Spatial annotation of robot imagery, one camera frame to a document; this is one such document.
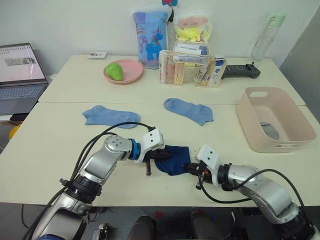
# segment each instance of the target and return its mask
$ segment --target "sock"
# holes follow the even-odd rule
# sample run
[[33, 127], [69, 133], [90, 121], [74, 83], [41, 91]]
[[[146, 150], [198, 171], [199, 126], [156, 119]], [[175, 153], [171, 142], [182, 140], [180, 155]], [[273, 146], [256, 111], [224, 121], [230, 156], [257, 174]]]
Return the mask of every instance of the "sock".
[[203, 126], [205, 122], [214, 121], [211, 108], [202, 104], [194, 105], [178, 98], [168, 98], [164, 101], [163, 106], [170, 112], [183, 115], [195, 121], [200, 126]]
[[275, 140], [279, 140], [279, 133], [278, 131], [275, 129], [274, 126], [272, 126], [270, 123], [268, 122], [260, 122], [260, 125], [264, 131], [264, 133], [272, 139]]
[[[85, 111], [82, 115], [86, 118], [86, 125], [108, 125], [113, 126], [123, 122], [139, 122], [138, 114], [130, 111], [116, 111], [105, 108], [101, 105], [96, 105], [93, 108]], [[137, 124], [126, 124], [118, 126], [122, 129], [131, 129]]]
[[172, 154], [171, 157], [162, 160], [154, 160], [156, 167], [170, 176], [185, 174], [187, 171], [182, 165], [190, 163], [189, 147], [187, 146], [168, 146], [165, 150]]

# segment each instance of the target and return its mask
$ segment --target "dark blue sock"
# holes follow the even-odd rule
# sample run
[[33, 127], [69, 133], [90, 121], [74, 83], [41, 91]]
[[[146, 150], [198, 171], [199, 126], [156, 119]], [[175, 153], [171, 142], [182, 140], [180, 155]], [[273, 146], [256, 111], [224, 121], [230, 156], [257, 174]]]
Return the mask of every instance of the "dark blue sock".
[[155, 160], [156, 167], [170, 176], [184, 174], [187, 171], [182, 167], [184, 164], [190, 163], [189, 147], [187, 146], [168, 146], [165, 145], [165, 150], [173, 156], [164, 160]]

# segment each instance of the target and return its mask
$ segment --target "light blue sock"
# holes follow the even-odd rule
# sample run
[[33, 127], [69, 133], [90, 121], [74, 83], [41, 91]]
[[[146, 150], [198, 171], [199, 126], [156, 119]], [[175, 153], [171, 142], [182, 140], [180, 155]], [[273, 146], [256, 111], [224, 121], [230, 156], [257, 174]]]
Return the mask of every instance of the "light blue sock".
[[170, 112], [183, 115], [195, 121], [200, 126], [203, 126], [205, 122], [214, 121], [211, 108], [202, 104], [194, 105], [178, 98], [168, 98], [164, 101], [163, 106]]
[[[86, 118], [86, 125], [113, 126], [123, 122], [139, 122], [140, 120], [139, 115], [134, 112], [111, 110], [101, 105], [94, 106], [83, 112], [82, 115]], [[126, 124], [118, 126], [118, 128], [131, 129], [135, 126], [137, 124]]]

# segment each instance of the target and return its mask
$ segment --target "green bottle cap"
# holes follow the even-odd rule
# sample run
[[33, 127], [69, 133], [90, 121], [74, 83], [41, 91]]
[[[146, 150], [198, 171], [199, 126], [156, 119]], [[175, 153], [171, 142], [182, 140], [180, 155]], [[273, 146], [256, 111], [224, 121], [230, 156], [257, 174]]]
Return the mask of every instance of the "green bottle cap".
[[266, 24], [269, 26], [280, 27], [287, 15], [270, 12], [266, 18]]

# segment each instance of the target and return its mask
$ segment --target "white table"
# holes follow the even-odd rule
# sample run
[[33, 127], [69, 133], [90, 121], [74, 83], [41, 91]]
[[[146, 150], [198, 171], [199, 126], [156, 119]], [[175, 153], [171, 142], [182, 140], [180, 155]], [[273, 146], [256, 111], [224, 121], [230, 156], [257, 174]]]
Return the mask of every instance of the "white table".
[[[107, 56], [103, 60], [74, 55], [48, 86], [40, 102], [68, 103], [132, 103], [161, 104], [168, 98], [179, 98], [195, 104], [236, 105], [246, 88], [277, 87], [285, 90], [297, 105], [305, 102], [283, 76], [275, 63], [266, 58], [256, 78], [226, 78], [218, 88], [195, 87], [195, 69], [186, 69], [183, 86], [159, 84], [158, 69], [144, 69], [140, 79], [129, 85], [109, 82], [103, 70], [109, 63], [120, 59], [137, 60], [136, 56]], [[228, 58], [228, 65], [246, 64], [245, 58]]]
[[[0, 155], [0, 202], [46, 204], [62, 186], [60, 178], [68, 178], [84, 145], [107, 128], [85, 125], [82, 112], [96, 103], [38, 103], [19, 131]], [[307, 206], [320, 205], [320, 126], [305, 106], [300, 106], [318, 137], [291, 153], [258, 153], [253, 151], [242, 131], [236, 106], [209, 105], [214, 122], [200, 126], [192, 120], [167, 111], [161, 103], [105, 103], [103, 106], [140, 115], [141, 122], [159, 128], [168, 145], [189, 146], [191, 159], [203, 144], [211, 145], [224, 163], [273, 168], [284, 173], [301, 194]], [[125, 138], [139, 140], [147, 131], [138, 126], [114, 130]], [[92, 153], [102, 146], [97, 142]], [[118, 163], [104, 185], [95, 206], [206, 206], [254, 207], [252, 201], [237, 204], [211, 202], [195, 188], [197, 178], [190, 174], [169, 176], [154, 164], [152, 175], [146, 176], [145, 164], [130, 160]], [[283, 185], [297, 203], [286, 182], [272, 173], [266, 176]], [[225, 192], [205, 184], [210, 194], [221, 200], [242, 199], [238, 192]]]

